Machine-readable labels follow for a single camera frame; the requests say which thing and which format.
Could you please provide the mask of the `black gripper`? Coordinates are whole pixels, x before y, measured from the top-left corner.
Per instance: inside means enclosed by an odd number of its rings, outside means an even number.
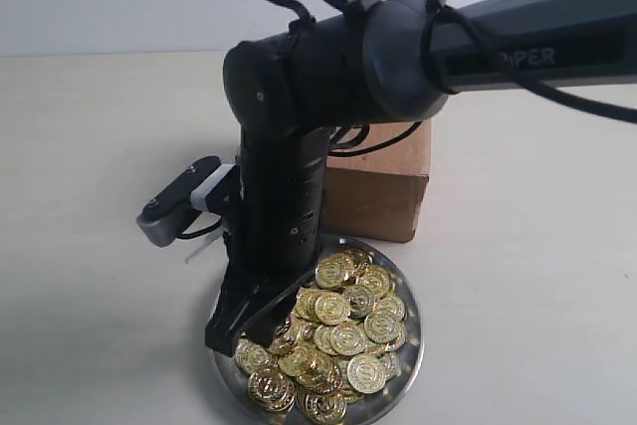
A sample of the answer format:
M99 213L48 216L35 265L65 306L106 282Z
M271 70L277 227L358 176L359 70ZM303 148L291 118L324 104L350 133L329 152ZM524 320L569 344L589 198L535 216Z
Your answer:
M241 201L229 221L229 264L205 326L209 349L233 356L243 334L270 346L314 275L329 134L327 127L279 137L240 129Z

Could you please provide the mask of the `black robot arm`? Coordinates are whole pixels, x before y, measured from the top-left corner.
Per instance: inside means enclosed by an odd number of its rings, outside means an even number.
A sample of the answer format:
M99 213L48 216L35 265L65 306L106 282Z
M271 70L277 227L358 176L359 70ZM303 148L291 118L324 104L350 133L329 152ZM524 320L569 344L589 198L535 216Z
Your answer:
M295 12L289 30L241 42L223 63L241 182L224 216L229 264L205 343L224 355L242 335L271 342L319 257L334 128L415 124L449 96L511 88L636 119L570 92L635 80L636 0L267 1Z

